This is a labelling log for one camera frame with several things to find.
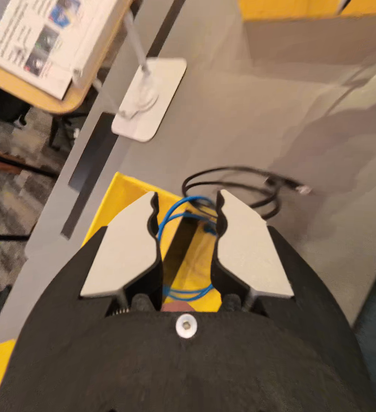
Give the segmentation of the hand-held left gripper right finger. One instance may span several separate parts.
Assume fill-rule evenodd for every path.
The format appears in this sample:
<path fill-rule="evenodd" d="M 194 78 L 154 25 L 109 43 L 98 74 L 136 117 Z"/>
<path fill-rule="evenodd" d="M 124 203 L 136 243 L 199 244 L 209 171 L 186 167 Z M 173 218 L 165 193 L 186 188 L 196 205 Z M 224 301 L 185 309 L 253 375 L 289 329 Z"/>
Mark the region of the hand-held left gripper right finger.
<path fill-rule="evenodd" d="M 217 194 L 216 212 L 211 283 L 221 297 L 294 297 L 265 220 L 225 189 Z"/>

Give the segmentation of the wooden table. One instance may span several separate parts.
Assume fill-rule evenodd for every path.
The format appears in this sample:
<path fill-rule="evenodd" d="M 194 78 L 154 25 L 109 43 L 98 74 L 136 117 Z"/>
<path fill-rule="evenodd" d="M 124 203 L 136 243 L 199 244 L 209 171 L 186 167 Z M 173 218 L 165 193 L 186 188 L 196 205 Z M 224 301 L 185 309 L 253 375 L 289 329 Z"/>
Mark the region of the wooden table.
<path fill-rule="evenodd" d="M 111 44 L 120 29 L 124 15 L 129 11 L 132 1 L 129 1 L 129 7 L 123 11 L 120 21 L 112 25 L 112 33 L 104 42 L 100 53 L 97 56 L 96 62 L 91 65 L 91 73 L 85 78 L 85 83 L 82 85 L 72 84 L 63 100 L 57 100 L 45 92 L 33 87 L 27 82 L 17 78 L 16 76 L 5 72 L 0 68 L 0 90 L 3 90 L 10 95 L 28 103 L 31 106 L 47 111 L 52 114 L 65 114 L 77 109 L 83 102 L 88 90 L 96 79 L 97 74 L 111 48 Z"/>

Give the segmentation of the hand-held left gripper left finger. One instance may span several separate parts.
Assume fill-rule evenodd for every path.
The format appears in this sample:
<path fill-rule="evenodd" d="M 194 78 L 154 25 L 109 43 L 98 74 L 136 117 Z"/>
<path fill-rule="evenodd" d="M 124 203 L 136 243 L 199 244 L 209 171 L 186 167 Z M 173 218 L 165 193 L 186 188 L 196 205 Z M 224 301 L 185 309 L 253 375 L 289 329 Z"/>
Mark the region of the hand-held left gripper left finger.
<path fill-rule="evenodd" d="M 107 225 L 80 292 L 94 298 L 123 293 L 157 293 L 163 269 L 158 232 L 158 193 L 145 193 L 120 211 Z"/>

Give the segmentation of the black metal desk frame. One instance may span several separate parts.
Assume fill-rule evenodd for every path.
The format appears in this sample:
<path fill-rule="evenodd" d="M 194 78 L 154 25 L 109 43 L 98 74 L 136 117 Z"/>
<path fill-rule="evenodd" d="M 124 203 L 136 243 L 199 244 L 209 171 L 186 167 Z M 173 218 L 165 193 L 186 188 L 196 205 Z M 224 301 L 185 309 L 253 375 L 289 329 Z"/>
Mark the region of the black metal desk frame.
<path fill-rule="evenodd" d="M 35 173 L 35 174 L 50 178 L 52 180 L 57 180 L 59 177 L 59 173 L 53 170 L 32 166 L 30 164 L 20 161 L 16 157 L 13 157 L 10 155 L 4 155 L 1 152 L 0 152 L 0 171 L 6 172 L 6 173 L 12 173 L 15 175 L 19 175 L 22 171 L 28 171 L 30 173 Z M 32 232 L 33 232 L 33 229 L 31 230 L 29 234 L 24 234 L 24 235 L 0 234 L 0 241 L 27 242 L 30 239 Z"/>

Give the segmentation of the black bin divider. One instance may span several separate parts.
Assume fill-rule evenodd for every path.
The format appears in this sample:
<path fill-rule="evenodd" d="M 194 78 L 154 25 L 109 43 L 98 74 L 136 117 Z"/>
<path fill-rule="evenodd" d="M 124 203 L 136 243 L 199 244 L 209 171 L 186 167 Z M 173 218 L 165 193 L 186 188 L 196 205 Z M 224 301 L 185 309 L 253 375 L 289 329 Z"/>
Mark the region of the black bin divider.
<path fill-rule="evenodd" d="M 197 229 L 197 220 L 184 217 L 176 228 L 170 246 L 163 258 L 163 285 L 170 288 L 185 259 Z"/>

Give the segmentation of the printed paper sheet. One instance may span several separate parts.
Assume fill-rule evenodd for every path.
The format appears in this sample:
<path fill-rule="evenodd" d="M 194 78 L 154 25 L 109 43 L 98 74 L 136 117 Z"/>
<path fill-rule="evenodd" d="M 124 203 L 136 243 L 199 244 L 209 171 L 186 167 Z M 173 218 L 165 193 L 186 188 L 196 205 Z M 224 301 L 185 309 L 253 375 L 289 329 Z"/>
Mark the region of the printed paper sheet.
<path fill-rule="evenodd" d="M 0 68 L 57 100 L 82 85 L 129 1 L 0 0 Z"/>

